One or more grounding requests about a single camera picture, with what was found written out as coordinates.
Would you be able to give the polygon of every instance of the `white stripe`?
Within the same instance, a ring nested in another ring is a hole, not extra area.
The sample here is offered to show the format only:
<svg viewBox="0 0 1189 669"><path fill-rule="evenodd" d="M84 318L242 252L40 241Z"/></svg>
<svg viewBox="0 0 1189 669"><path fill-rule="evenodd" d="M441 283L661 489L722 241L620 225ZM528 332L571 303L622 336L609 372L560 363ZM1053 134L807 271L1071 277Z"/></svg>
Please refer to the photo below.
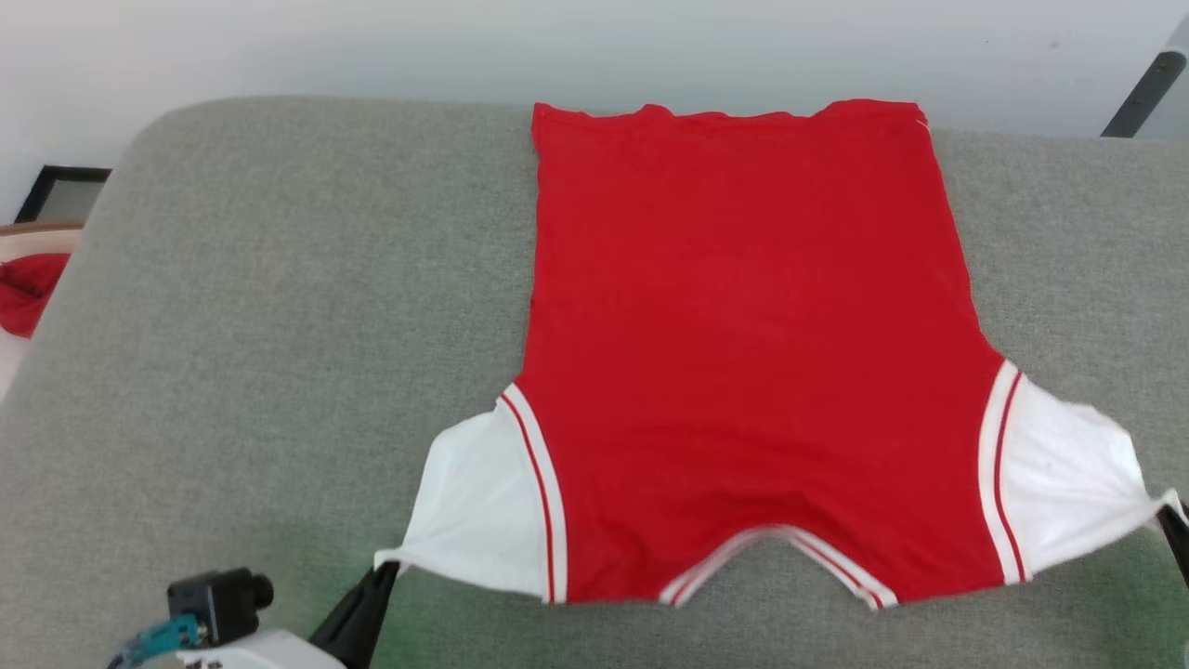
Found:
<svg viewBox="0 0 1189 669"><path fill-rule="evenodd" d="M798 528L791 528L791 530L797 542L804 543L811 547L812 549L817 550L825 557L828 557L829 562L833 562L845 574L849 574L851 579L857 581L858 586L863 591L866 591L866 593L872 593L876 595L879 598L879 601L883 605L883 608L888 608L891 606L895 606L897 604L899 604L899 600L897 600L895 593L892 592L892 588L888 588L882 582L880 582L879 579L872 576L869 572L860 567L858 563L856 563L855 561L843 555L842 551L831 547L830 544L825 543L818 537L806 532L805 530L800 530ZM813 555L813 551L805 551L805 553L810 557L814 558L819 564L822 564L822 561ZM830 566L829 562L825 564L826 569L830 569L830 572L835 572L835 569L832 569L832 566ZM845 578L839 576L838 580L845 583L848 587L853 586L850 580ZM870 606L873 610L879 608L875 598L872 598L869 594L866 593L856 592L855 595L858 597L860 599L867 600L867 605Z"/></svg>
<svg viewBox="0 0 1189 669"><path fill-rule="evenodd" d="M1007 360L999 368L995 384L990 387L990 397L987 399L987 410L982 415L982 429L979 431L979 499L982 503L982 517L987 522L987 531L995 545L995 553L999 554L999 566L1004 570L1006 585L1018 583L1020 570L1015 564L1012 541L1007 536L1007 529L999 517L999 506L995 504L995 457L1004 411L1007 409L1007 396L1012 391L1018 372Z"/></svg>
<svg viewBox="0 0 1189 669"><path fill-rule="evenodd" d="M709 557L696 564L693 568L687 569L685 574L681 574L674 579L672 583L666 586L665 589L661 591L661 604L681 606L690 601L693 593L698 592L698 588L700 588L703 583L709 581L711 576L730 562L732 557L743 553L743 549L754 544L765 535L772 534L773 530L770 528L756 528L753 530L744 530L730 539L726 539L726 542L715 549L715 553L710 554ZM681 597L679 599L674 599L679 593Z"/></svg>
<svg viewBox="0 0 1189 669"><path fill-rule="evenodd" d="M553 601L562 604L566 601L566 586L568 583L570 569L566 561L566 513L561 506L561 488L558 486L558 474L553 469L553 460L549 457L549 449L545 446L545 436L541 434L541 425L536 422L536 415L528 404L528 399L521 393L515 384L504 391L504 395L516 408L521 421L524 422L524 431L528 433L528 444L533 449L533 457L536 459L536 467L541 471L541 484L545 486L546 507L549 513L549 529L553 535Z"/></svg>
<svg viewBox="0 0 1189 669"><path fill-rule="evenodd" d="M723 545L715 549L705 560L687 569L668 586L665 586L658 599L661 604L682 606L690 601L690 598L693 597L693 593L698 592L703 583L709 581L732 557L763 537L788 539L805 555L833 574L835 579L842 581L855 597L866 601L867 606L873 611L879 610L879 604L872 597L873 593L879 597L885 608L895 606L899 602L891 588L881 583L879 579L872 576L870 573L853 560L810 532L793 528L792 525L753 528L735 535L724 542Z"/></svg>

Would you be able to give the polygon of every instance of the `black frame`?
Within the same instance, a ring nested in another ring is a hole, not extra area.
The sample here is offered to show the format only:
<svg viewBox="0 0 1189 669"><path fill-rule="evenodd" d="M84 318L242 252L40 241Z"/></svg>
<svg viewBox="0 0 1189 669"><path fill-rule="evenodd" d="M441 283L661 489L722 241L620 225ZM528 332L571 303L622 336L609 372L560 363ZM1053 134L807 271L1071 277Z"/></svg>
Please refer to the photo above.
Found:
<svg viewBox="0 0 1189 669"><path fill-rule="evenodd" d="M50 198L54 184L58 181L105 183L111 173L112 170L103 168L45 165L42 168L42 172L37 175L33 187L29 189L29 196L25 197L25 203L20 207L20 212L17 213L17 220L13 222L31 222L37 220L37 216L42 213L42 208L45 207L45 201Z"/></svg>

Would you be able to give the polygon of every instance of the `gray cushion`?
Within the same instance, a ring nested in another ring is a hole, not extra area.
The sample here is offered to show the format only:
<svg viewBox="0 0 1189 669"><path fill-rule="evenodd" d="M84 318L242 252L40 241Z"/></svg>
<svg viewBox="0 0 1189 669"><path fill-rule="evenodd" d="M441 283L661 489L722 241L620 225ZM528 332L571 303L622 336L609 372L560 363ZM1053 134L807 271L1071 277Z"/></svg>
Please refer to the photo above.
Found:
<svg viewBox="0 0 1189 669"><path fill-rule="evenodd" d="M169 581L240 564L276 582L266 624L313 631L402 536L433 437L517 372L528 125L256 99L140 135L0 410L0 665L100 667L164 617ZM992 342L1128 428L1153 491L1189 492L1189 150L935 140ZM414 572L375 665L1175 667L1185 639L1156 532L879 614L767 543L679 611Z"/></svg>

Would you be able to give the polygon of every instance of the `gray table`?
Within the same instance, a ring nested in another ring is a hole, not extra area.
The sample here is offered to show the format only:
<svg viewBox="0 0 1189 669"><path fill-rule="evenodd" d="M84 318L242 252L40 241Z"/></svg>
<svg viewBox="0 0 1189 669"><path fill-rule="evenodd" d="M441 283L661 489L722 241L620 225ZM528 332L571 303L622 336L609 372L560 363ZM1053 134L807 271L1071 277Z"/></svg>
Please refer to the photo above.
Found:
<svg viewBox="0 0 1189 669"><path fill-rule="evenodd" d="M164 586L246 564L309 633L403 534L430 440L517 372L524 108L233 100L146 130L0 410L0 665L100 667ZM992 342L1189 491L1189 150L935 131ZM376 667L1178 667L1143 531L1025 587L873 614L761 544L684 610L411 573Z"/></svg>

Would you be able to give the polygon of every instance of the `white wall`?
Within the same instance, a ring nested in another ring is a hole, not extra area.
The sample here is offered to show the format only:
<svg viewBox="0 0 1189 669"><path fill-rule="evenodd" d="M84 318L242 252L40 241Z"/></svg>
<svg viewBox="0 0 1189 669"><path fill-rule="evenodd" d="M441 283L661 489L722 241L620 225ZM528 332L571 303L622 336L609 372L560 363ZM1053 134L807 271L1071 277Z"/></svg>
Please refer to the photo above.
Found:
<svg viewBox="0 0 1189 669"><path fill-rule="evenodd" d="M0 107L11 115L0 121L33 163L87 165L113 164L170 108L266 93L735 113L875 96L918 100L938 125L1097 134L1187 10L1189 0L0 0Z"/></svg>

